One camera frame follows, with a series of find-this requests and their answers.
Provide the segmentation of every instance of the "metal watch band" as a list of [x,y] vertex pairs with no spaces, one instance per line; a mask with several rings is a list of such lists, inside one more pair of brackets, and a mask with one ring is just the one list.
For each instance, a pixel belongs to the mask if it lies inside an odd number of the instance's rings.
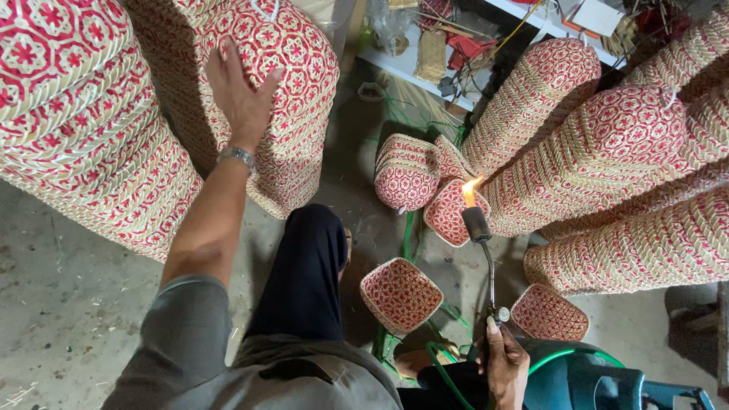
[[235,158],[238,160],[242,160],[247,166],[248,166],[248,176],[250,177],[253,175],[254,170],[256,169],[256,157],[251,154],[250,152],[244,150],[243,148],[238,147],[226,147],[220,150],[218,153],[218,161],[225,158]]

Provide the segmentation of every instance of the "person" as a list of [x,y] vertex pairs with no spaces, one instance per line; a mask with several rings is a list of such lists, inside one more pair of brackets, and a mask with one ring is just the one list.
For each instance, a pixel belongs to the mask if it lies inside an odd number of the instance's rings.
[[[229,146],[253,153],[281,71],[253,91],[230,37],[224,47],[227,59],[211,52],[208,80],[230,123]],[[172,241],[140,346],[102,408],[403,409],[388,371],[343,341],[338,280],[349,245],[339,218],[322,205],[296,209],[286,220],[260,302],[233,365],[225,365],[227,292],[249,171],[229,157],[210,173]],[[480,378],[488,379],[499,409],[519,409],[529,356],[493,321],[487,337],[491,356]],[[479,366],[482,373],[483,358]]]

